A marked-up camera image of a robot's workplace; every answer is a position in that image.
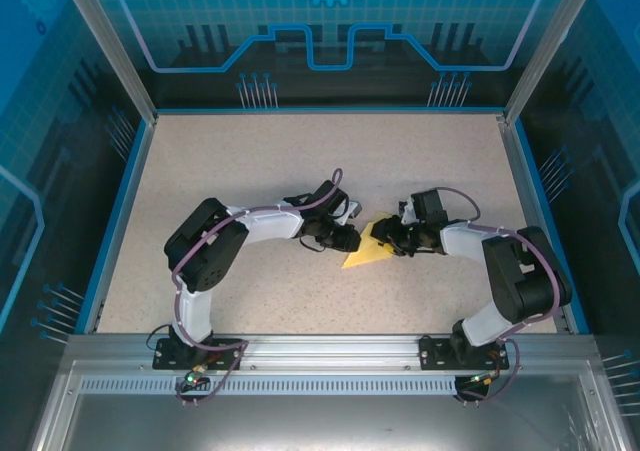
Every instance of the blue edge strip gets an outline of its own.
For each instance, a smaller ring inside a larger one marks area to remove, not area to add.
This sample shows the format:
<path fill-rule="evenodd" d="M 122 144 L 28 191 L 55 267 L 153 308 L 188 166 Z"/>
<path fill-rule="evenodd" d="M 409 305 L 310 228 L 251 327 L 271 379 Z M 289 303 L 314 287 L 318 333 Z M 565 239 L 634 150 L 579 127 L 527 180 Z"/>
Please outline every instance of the blue edge strip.
<path fill-rule="evenodd" d="M 134 172 L 142 172 L 141 168 L 143 167 L 144 163 L 141 163 L 140 161 L 146 160 L 146 152 L 149 150 L 148 143 L 144 150 L 142 148 L 142 144 L 143 142 L 145 142 L 145 138 L 150 131 L 151 130 L 147 127 L 147 122 L 145 120 L 141 120 L 140 126 L 138 126 L 136 137 L 133 141 L 133 146 L 131 147 L 129 160 L 127 161 L 127 165 L 124 169 L 124 174 L 122 175 L 122 181 L 120 181 L 120 187 L 118 188 L 116 200 L 113 203 L 113 209 L 111 210 L 111 216 L 109 217 L 109 222 L 107 223 L 107 229 L 104 232 L 104 238 L 102 239 L 102 244 L 100 245 L 100 250 L 98 251 L 96 264 L 93 268 L 93 272 L 91 273 L 91 279 L 89 280 L 87 293 L 85 295 L 82 308 L 80 309 L 78 321 L 76 322 L 74 331 L 75 334 L 84 334 L 88 332 L 87 326 L 89 324 L 91 324 L 91 327 L 93 327 L 94 323 L 89 323 L 89 320 L 92 319 L 92 315 L 95 309 L 94 304 L 97 304 L 94 302 L 96 301 L 96 299 L 102 299 L 101 296 L 98 296 L 100 278 L 105 272 L 109 272 L 109 274 L 113 272 L 113 270 L 107 270 L 107 268 L 109 266 L 115 265 L 113 254 L 120 249 L 120 245 L 122 244 L 122 236 L 119 236 L 119 238 L 115 237 L 116 230 L 119 223 L 121 223 L 120 227 L 122 227 L 122 224 L 124 224 L 124 227 L 126 228 L 126 222 L 129 220 L 129 214 L 131 213 L 133 200 L 131 200 L 129 206 L 125 208 L 125 196 L 130 193 L 135 194 L 138 189 L 140 180 L 132 178 L 134 177 Z M 112 246 L 117 246 L 118 250 L 111 249 Z"/>
<path fill-rule="evenodd" d="M 502 114 L 504 111 L 503 108 L 499 107 L 469 107 L 469 108 L 426 108 L 426 107 L 406 107 L 406 108 L 397 108 L 397 107 L 378 107 L 378 108 L 370 108 L 370 107 L 343 107 L 343 108 L 280 108 L 277 110 L 274 109 L 247 109 L 247 110 L 238 110 L 238 109 L 173 109 L 167 108 L 159 110 L 160 113 L 164 114 L 264 114 L 264 113 L 283 113 L 283 114 L 293 114 L 293 113 L 304 113 L 304 112 L 357 112 L 357 111 L 366 111 L 366 112 L 455 112 L 455 113 L 491 113 L 491 114 Z M 529 146 L 529 141 L 524 132 L 524 128 L 520 119 L 518 119 L 515 123 L 516 133 L 518 135 L 518 139 L 522 146 L 522 150 L 524 152 L 524 157 L 526 161 L 527 168 L 531 173 L 531 178 L 533 181 L 533 185 L 536 192 L 536 198 L 540 203 L 540 208 L 542 209 L 543 218 L 545 220 L 545 224 L 547 225 L 547 230 L 549 233 L 549 240 L 551 241 L 551 246 L 556 252 L 558 260 L 560 264 L 564 268 L 569 277 L 569 281 L 571 282 L 571 286 L 575 290 L 575 282 L 569 271 L 569 264 L 567 262 L 567 257 L 562 249 L 562 244 L 560 243 L 560 236 L 558 235 L 558 230 L 556 229 L 555 222 L 553 220 L 553 216 L 551 214 L 551 208 L 547 201 L 547 198 L 544 194 L 544 190 L 542 188 L 542 181 L 540 180 L 540 175 L 538 174 L 538 170 L 535 165 L 535 161 L 533 159 L 533 153 L 531 152 L 531 147 Z M 136 169 L 136 163 L 138 163 L 139 159 L 146 159 L 146 156 L 139 156 L 142 143 L 146 134 L 149 130 L 147 129 L 147 123 L 142 121 L 140 123 L 140 127 L 138 129 L 138 133 L 136 134 L 136 139 L 133 143 L 133 148 L 131 150 L 131 157 L 129 158 L 129 162 L 124 171 L 124 175 L 122 176 L 122 182 L 120 183 L 120 188 L 118 189 L 118 194 L 116 196 L 116 201 L 113 205 L 113 211 L 111 212 L 111 217 L 109 218 L 109 223 L 107 224 L 107 229 L 105 231 L 104 239 L 102 240 L 102 245 L 100 246 L 100 251 L 98 253 L 98 258 L 96 260 L 96 265 L 94 267 L 93 273 L 91 275 L 91 280 L 89 281 L 89 287 L 87 289 L 87 294 L 85 296 L 84 304 L 82 309 L 80 310 L 80 316 L 78 318 L 78 322 L 76 325 L 75 332 L 82 334 L 86 332 L 87 325 L 89 324 L 89 319 L 91 318 L 91 312 L 94 307 L 94 301 L 97 297 L 98 292 L 98 284 L 100 283 L 100 278 L 107 267 L 107 258 L 109 255 L 109 250 L 112 244 L 120 246 L 121 242 L 114 242 L 114 234 L 116 231 L 116 225 L 121 219 L 128 220 L 128 215 L 131 212 L 131 209 L 123 209 L 125 195 L 128 192 L 135 192 L 139 183 L 139 180 L 132 180 L 134 170 Z M 135 186 L 136 189 L 129 189 L 130 186 Z M 577 331 L 580 334 L 588 334 L 589 326 L 587 325 L 587 321 L 584 316 L 584 311 L 582 309 L 582 304 L 580 303 L 580 299 L 578 297 L 578 293 L 574 292 L 573 299 L 571 301 L 571 311 L 573 313 L 573 317 L 576 322 Z"/>
<path fill-rule="evenodd" d="M 518 140 L 520 141 L 520 145 L 522 146 L 522 151 L 524 152 L 524 158 L 527 164 L 527 168 L 529 173 L 531 173 L 531 179 L 533 181 L 533 186 L 536 192 L 536 198 L 540 203 L 540 208 L 542 209 L 542 215 L 547 225 L 547 231 L 549 233 L 549 240 L 551 241 L 551 246 L 553 250 L 556 252 L 556 256 L 558 261 L 560 261 L 560 265 L 564 268 L 567 277 L 569 278 L 569 282 L 573 287 L 573 299 L 571 300 L 571 312 L 573 313 L 573 318 L 576 322 L 577 331 L 580 334 L 589 334 L 589 326 L 587 325 L 587 320 L 584 317 L 584 311 L 582 309 L 582 304 L 580 303 L 580 298 L 578 297 L 578 292 L 576 290 L 576 284 L 573 280 L 573 276 L 569 271 L 569 263 L 567 262 L 567 256 L 564 254 L 564 249 L 562 249 L 562 244 L 560 243 L 560 236 L 558 235 L 558 229 L 556 228 L 556 223 L 553 220 L 553 215 L 551 214 L 551 207 L 549 206 L 549 201 L 547 201 L 547 197 L 544 194 L 544 188 L 542 187 L 542 181 L 540 180 L 540 174 L 538 174 L 538 168 L 536 167 L 536 163 L 533 160 L 533 153 L 531 152 L 531 147 L 529 146 L 529 140 L 524 132 L 524 127 L 520 122 L 520 118 L 516 120 L 516 133 L 518 134 Z"/>

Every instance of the robotic arm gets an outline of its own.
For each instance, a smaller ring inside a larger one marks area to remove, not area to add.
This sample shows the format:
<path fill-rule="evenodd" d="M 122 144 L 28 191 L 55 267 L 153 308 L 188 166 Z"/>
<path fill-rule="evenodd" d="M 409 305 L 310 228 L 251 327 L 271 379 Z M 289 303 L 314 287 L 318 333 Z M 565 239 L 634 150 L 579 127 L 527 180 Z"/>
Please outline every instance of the robotic arm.
<path fill-rule="evenodd" d="M 531 250 L 513 236 L 487 229 L 449 220 L 438 190 L 433 189 L 400 202 L 400 215 L 379 221 L 371 233 L 398 256 L 439 253 L 486 265 L 493 300 L 453 326 L 450 344 L 461 366 L 484 356 L 496 340 L 523 327 L 527 320 L 548 313 L 554 301 L 549 275 Z M 571 287 L 544 232 L 530 226 L 518 234 L 542 254 L 558 281 L 559 305 L 568 304 Z"/>
<path fill-rule="evenodd" d="M 319 206 L 297 210 L 305 203 L 313 203 L 326 196 L 333 187 L 331 181 L 325 181 L 313 194 L 284 198 L 273 207 L 274 210 L 252 212 L 232 221 L 218 232 L 215 240 L 205 244 L 187 262 L 179 276 L 187 290 L 181 293 L 179 306 L 182 327 L 193 340 L 198 343 L 211 340 L 213 329 L 209 314 L 212 289 L 225 277 L 243 246 L 268 239 L 311 236 L 322 249 L 343 252 L 358 249 L 360 235 L 353 225 L 347 224 L 347 220 L 356 217 L 361 206 L 357 201 L 351 201 L 345 192 L 337 189 Z M 204 200 L 165 244 L 169 268 L 174 270 L 187 252 L 216 224 L 242 210 L 224 206 L 215 198 Z M 170 336 L 188 352 L 196 352 L 189 350 L 192 344 L 185 339 L 175 321 Z"/>

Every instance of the yellow cloth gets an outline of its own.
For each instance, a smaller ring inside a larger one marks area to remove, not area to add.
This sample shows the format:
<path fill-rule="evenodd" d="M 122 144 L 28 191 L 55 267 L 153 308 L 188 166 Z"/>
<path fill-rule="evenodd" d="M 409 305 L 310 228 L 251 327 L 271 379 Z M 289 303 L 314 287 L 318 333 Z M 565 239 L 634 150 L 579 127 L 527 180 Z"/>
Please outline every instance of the yellow cloth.
<path fill-rule="evenodd" d="M 388 244 L 380 246 L 379 242 L 371 237 L 373 225 L 381 219 L 390 217 L 391 215 L 387 213 L 376 213 L 374 220 L 367 224 L 364 231 L 360 234 L 361 241 L 358 251 L 349 253 L 347 260 L 342 265 L 343 268 L 351 268 L 353 266 L 358 266 L 359 264 L 373 263 L 374 261 L 380 261 L 381 259 L 387 259 L 393 256 Z"/>

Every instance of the speckled tabletop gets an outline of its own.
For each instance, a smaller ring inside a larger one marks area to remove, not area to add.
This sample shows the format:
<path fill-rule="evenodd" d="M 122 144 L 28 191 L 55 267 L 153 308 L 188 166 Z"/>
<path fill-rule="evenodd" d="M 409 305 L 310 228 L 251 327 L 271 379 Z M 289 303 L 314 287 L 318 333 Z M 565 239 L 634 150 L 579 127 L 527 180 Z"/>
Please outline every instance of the speckled tabletop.
<path fill-rule="evenodd" d="M 495 116 L 367 114 L 162 116 L 107 296 L 99 332 L 149 332 L 172 319 L 164 243 L 205 198 L 266 205 L 314 191 L 344 169 L 341 188 L 377 211 L 437 185 L 472 195 L 480 223 L 524 217 Z M 473 211 L 443 195 L 451 218 Z M 341 269 L 346 255 L 297 240 L 244 247 L 215 288 L 219 333 L 438 333 L 490 299 L 483 265 L 423 255 Z M 529 331 L 555 332 L 551 321 Z"/>

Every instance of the yellow object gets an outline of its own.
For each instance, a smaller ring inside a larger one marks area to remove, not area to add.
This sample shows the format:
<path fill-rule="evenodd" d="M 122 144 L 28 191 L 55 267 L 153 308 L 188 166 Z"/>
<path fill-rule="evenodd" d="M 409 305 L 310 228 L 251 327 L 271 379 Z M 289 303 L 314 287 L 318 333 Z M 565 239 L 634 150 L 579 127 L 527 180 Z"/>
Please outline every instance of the yellow object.
<path fill-rule="evenodd" d="M 362 231 L 362 233 L 360 234 L 361 240 L 358 251 L 349 253 L 349 256 L 347 256 L 347 260 L 342 265 L 343 268 L 351 268 L 360 264 L 373 263 L 374 261 L 380 261 L 382 259 L 387 259 L 393 256 L 391 246 L 389 246 L 388 244 L 380 246 L 378 244 L 378 241 L 371 237 L 371 230 L 373 229 L 373 225 L 381 219 L 390 217 L 391 215 L 387 213 L 376 213 L 374 220 L 367 224 L 367 226 L 364 228 L 364 231 Z"/>

